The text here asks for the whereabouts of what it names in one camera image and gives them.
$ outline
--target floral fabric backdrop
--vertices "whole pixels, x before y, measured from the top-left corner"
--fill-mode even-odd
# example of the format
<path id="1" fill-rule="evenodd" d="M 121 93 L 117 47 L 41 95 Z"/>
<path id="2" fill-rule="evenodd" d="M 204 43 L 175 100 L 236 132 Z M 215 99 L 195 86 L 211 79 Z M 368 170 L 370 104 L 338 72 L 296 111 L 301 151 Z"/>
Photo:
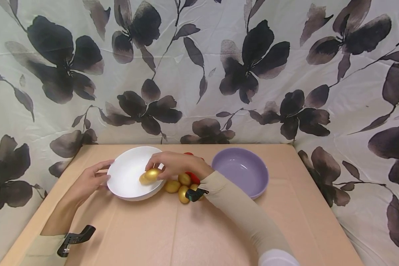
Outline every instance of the floral fabric backdrop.
<path id="1" fill-rule="evenodd" d="M 291 143 L 399 265 L 399 0 L 0 0 L 0 260 L 98 143 Z"/>

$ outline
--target tan tabletop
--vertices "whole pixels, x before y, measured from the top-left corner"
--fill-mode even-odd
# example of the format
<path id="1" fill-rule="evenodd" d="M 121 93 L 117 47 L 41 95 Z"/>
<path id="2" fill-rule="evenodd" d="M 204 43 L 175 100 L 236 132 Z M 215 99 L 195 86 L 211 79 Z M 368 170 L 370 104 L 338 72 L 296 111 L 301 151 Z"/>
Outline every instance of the tan tabletop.
<path id="1" fill-rule="evenodd" d="M 116 158 L 139 145 L 84 146 L 29 221 L 1 265 L 18 265 L 55 205 L 84 168 Z M 228 147 L 248 149 L 269 170 L 265 193 L 256 199 L 286 236 L 302 266 L 362 266 L 337 219 L 294 148 L 284 144 L 153 145 L 162 151 L 192 152 L 211 164 Z M 207 200 L 183 205 L 161 190 L 141 202 L 97 191 L 79 209 L 72 232 L 96 227 L 86 243 L 71 247 L 66 265 L 256 266 L 257 255 L 243 233 Z"/>

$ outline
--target lavender bowl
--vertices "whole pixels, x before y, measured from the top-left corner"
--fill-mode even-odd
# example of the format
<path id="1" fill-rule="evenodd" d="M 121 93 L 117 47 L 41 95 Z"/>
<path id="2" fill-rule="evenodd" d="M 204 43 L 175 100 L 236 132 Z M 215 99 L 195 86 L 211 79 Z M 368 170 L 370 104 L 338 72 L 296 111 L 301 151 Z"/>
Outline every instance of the lavender bowl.
<path id="1" fill-rule="evenodd" d="M 211 167 L 256 199 L 267 188 L 269 174 L 265 163 L 255 153 L 241 148 L 228 148 L 213 158 Z"/>

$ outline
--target beige sleeve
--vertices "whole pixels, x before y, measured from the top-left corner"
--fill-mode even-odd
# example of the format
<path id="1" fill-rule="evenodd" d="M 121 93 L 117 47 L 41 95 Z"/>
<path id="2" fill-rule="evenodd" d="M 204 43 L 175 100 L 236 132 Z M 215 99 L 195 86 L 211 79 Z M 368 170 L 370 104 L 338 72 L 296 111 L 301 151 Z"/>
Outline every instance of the beige sleeve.
<path id="1" fill-rule="evenodd" d="M 280 249 L 292 255 L 289 244 L 275 222 L 218 171 L 206 177 L 199 188 L 209 191 L 206 198 L 247 233 L 259 256 L 271 249 Z"/>
<path id="2" fill-rule="evenodd" d="M 57 251 L 65 240 L 65 235 L 42 236 L 35 238 L 20 266 L 63 266 L 66 258 L 59 257 Z"/>

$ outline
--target golden egg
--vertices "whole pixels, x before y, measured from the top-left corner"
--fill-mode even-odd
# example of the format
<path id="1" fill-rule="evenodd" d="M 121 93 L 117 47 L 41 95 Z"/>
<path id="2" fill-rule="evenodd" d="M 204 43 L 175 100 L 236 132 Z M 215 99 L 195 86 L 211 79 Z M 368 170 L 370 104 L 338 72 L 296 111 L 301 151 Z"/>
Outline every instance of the golden egg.
<path id="1" fill-rule="evenodd" d="M 150 181 L 150 180 L 146 179 L 145 178 L 145 174 L 142 174 L 139 177 L 139 182 L 140 182 L 141 185 L 149 185 L 149 184 L 152 184 L 154 181 Z"/>
<path id="2" fill-rule="evenodd" d="M 183 204 L 189 203 L 189 199 L 185 197 L 186 191 L 188 191 L 188 187 L 183 185 L 179 188 L 179 201 Z"/>
<path id="3" fill-rule="evenodd" d="M 198 186 L 199 186 L 198 184 L 192 184 L 190 188 L 191 188 L 191 190 L 193 190 L 193 191 L 197 191 Z M 204 195 L 202 195 L 202 196 L 200 197 L 199 201 L 202 200 L 203 198 L 204 198 Z"/>
<path id="4" fill-rule="evenodd" d="M 161 169 L 152 168 L 152 169 L 149 169 L 146 171 L 145 178 L 149 181 L 155 182 L 155 181 L 157 181 L 158 175 L 161 173 L 162 173 Z"/>
<path id="5" fill-rule="evenodd" d="M 177 180 L 169 180 L 164 185 L 164 190 L 166 190 L 168 193 L 176 193 L 179 191 L 181 185 L 182 184 L 180 184 L 180 182 Z"/>
<path id="6" fill-rule="evenodd" d="M 189 176 L 189 174 L 186 174 L 186 173 L 179 174 L 177 179 L 179 180 L 180 184 L 182 184 L 182 185 L 185 185 L 187 187 L 189 187 L 191 185 L 191 177 Z"/>

